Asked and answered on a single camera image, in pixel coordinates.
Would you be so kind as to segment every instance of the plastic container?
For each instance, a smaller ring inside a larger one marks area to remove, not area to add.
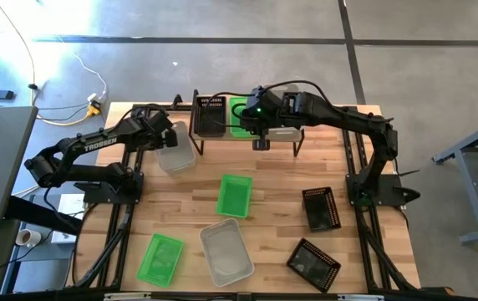
[[[321,293],[328,291],[341,268],[341,264],[304,238],[287,260],[287,266]]]
[[[223,287],[254,273],[239,223],[228,218],[200,231],[202,248],[213,283]]]
[[[338,209],[333,199],[332,188],[314,188],[303,190],[304,206],[308,216],[309,229],[312,232],[339,229]]]
[[[159,167],[170,175],[180,173],[196,165],[196,155],[189,139],[187,125],[183,121],[175,122],[178,146],[157,150]]]
[[[231,108],[233,108],[234,105],[237,105],[237,104],[245,104],[247,102],[247,98],[246,97],[231,97],[230,98],[230,125],[239,125],[240,123],[240,120],[239,118],[237,118],[236,116],[234,116],[232,113],[231,113]],[[239,115],[239,112],[241,112],[241,109],[244,109],[243,106],[239,106],[236,108],[236,114]],[[252,135],[250,134],[249,131],[247,130],[244,130],[242,128],[236,128],[236,127],[231,127],[230,128],[230,133],[231,133],[231,136],[235,137],[235,138],[252,138],[252,137],[257,137],[256,135]]]
[[[182,241],[154,233],[137,279],[168,288],[182,249]]]
[[[226,133],[226,97],[197,97],[193,116],[194,133],[200,137],[222,137]]]
[[[231,217],[247,217],[250,205],[252,178],[247,176],[222,176],[216,213]]]

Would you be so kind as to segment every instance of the wooden tabletop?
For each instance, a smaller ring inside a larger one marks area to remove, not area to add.
[[[106,126],[114,125],[133,104],[113,103]],[[380,114],[377,105],[360,105],[358,110]],[[189,112],[171,112],[170,118],[189,124]],[[353,152],[357,154],[354,135],[351,140]],[[364,142],[370,156],[372,145],[367,136]],[[113,145],[100,150],[97,165],[120,161],[123,149],[122,145]],[[271,143],[270,151],[253,151],[251,142],[207,141],[204,155],[196,155],[196,167],[177,176],[168,176],[159,168],[155,153],[145,153],[142,166],[145,187],[131,226],[122,280],[124,291],[315,293],[314,287],[285,265],[302,237],[341,263],[330,293],[366,291],[355,215],[345,189],[347,164],[340,129],[323,125],[306,128],[306,139],[297,158],[293,157],[289,142]],[[384,172],[391,171],[391,165],[387,165]],[[199,233],[203,227],[228,218],[216,214],[223,174],[253,179],[248,217],[238,221],[255,272],[249,278],[218,288],[211,281]],[[303,209],[302,190],[325,186],[333,189],[342,227],[311,233]],[[84,224],[77,250],[78,278],[90,268],[104,247],[110,211],[111,206],[99,205]],[[391,207],[379,207],[378,212],[387,254],[404,276],[419,287],[404,219]],[[153,233],[175,237],[185,243],[169,288],[160,288],[136,277]],[[114,273],[116,254],[115,251],[109,280]],[[373,259],[375,279],[380,283],[379,265],[376,257]]]

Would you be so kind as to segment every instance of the black wire basket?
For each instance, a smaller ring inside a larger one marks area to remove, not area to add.
[[[200,137],[222,137],[226,133],[226,97],[197,97],[194,133]]]
[[[338,209],[333,199],[332,188],[314,188],[303,190],[304,206],[308,216],[309,229],[312,232],[339,229]]]
[[[304,238],[287,260],[287,266],[321,293],[328,291],[341,268],[341,264]]]

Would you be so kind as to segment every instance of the concrete floor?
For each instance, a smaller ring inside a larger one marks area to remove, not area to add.
[[[343,38],[337,0],[0,0],[26,36],[45,33],[127,37]],[[478,1],[347,0],[354,38],[478,39]],[[11,28],[0,13],[0,32]],[[109,84],[109,101],[170,101],[220,90],[248,91],[257,84],[309,79],[335,104],[356,97],[344,45],[240,45],[150,43],[30,43],[38,84],[46,83],[39,107],[74,105],[101,83],[80,68],[69,51],[97,69]],[[458,236],[477,230],[454,162],[435,166],[430,157],[478,128],[478,48],[356,47],[367,104],[381,105],[399,131],[403,179],[422,197],[408,205],[410,236],[421,283],[450,286],[478,297],[478,243],[461,246]],[[0,89],[12,89],[27,105],[28,58],[19,40],[0,34]],[[49,111],[62,118],[73,110]],[[37,121],[26,156],[76,132],[103,124],[95,117],[74,127]],[[94,156],[82,161],[92,162]],[[21,171],[14,191],[33,184]],[[29,275],[51,273],[58,263],[22,268],[16,289],[33,286]]]

